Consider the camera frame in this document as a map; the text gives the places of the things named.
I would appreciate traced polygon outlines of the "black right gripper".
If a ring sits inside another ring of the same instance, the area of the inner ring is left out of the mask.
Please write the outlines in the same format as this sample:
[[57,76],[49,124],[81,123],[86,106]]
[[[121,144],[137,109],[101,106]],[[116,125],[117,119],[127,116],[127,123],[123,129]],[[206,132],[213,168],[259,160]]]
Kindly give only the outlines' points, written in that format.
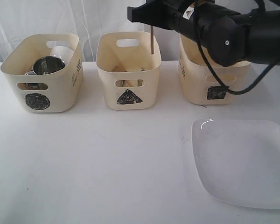
[[174,30],[200,43],[212,60],[224,67],[249,59],[250,15],[212,0],[148,1],[139,7],[127,7],[127,19]]

